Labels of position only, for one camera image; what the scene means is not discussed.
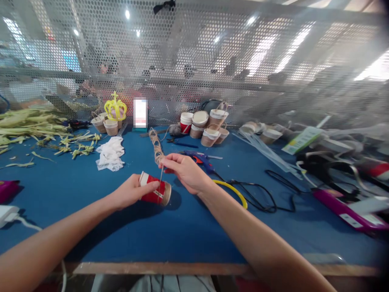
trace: forearm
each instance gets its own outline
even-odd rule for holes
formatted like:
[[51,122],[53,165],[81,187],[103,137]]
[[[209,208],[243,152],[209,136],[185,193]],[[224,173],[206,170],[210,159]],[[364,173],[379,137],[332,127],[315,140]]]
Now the forearm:
[[260,280],[273,290],[335,291],[288,243],[219,186],[213,185],[198,196]]
[[90,204],[1,255],[2,291],[32,291],[89,231],[115,211],[108,200]]

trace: white cable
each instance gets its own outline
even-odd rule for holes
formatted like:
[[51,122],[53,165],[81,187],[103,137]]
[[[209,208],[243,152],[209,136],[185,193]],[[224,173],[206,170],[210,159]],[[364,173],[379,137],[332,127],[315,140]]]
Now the white cable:
[[[42,228],[36,226],[36,225],[32,225],[30,223],[28,223],[23,217],[20,217],[20,216],[17,216],[15,218],[15,220],[19,220],[24,226],[28,227],[28,228],[32,228],[32,229],[35,229],[35,230],[38,230],[38,231],[42,231]],[[61,289],[61,292],[65,292],[66,290],[66,267],[65,267],[65,262],[62,260],[61,261],[61,268],[62,268],[62,272],[64,273],[63,274],[63,280],[62,280],[62,289]]]
[[299,170],[301,171],[301,174],[303,175],[303,177],[315,188],[317,188],[317,185],[315,185],[308,177],[307,177],[307,171],[303,168],[300,167],[300,165],[304,164],[304,162],[302,161],[298,161],[296,162],[296,166],[299,168]]

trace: white cloth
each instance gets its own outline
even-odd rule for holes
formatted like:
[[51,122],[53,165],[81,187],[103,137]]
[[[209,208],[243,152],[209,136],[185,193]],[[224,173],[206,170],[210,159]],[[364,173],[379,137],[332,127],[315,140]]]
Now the white cloth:
[[100,153],[100,159],[96,160],[98,170],[108,168],[112,171],[118,171],[123,167],[124,162],[120,159],[124,154],[122,141],[122,137],[112,137],[107,143],[96,149]]
[[216,292],[211,277],[146,275],[130,292]]

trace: hand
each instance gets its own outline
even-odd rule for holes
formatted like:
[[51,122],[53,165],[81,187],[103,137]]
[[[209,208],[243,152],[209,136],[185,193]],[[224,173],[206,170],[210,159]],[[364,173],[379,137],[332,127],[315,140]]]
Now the hand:
[[174,173],[188,192],[193,195],[206,192],[215,185],[189,156],[171,153],[161,161],[158,167],[163,166],[168,168],[165,173]]
[[133,174],[120,187],[107,197],[114,207],[121,210],[136,203],[142,196],[155,191],[159,182],[151,182],[141,187],[139,184],[140,174]]

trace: black scissors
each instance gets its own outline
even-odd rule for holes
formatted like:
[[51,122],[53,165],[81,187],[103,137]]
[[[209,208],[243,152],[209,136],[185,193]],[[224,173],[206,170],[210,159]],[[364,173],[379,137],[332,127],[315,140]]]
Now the black scissors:
[[179,143],[179,142],[177,142],[177,141],[178,141],[178,140],[174,140],[174,138],[167,139],[167,142],[168,142],[168,143],[173,143],[173,144],[176,144],[176,145],[181,145],[181,146],[186,146],[186,147],[198,148],[198,146],[196,146],[196,145],[190,145],[190,144]]

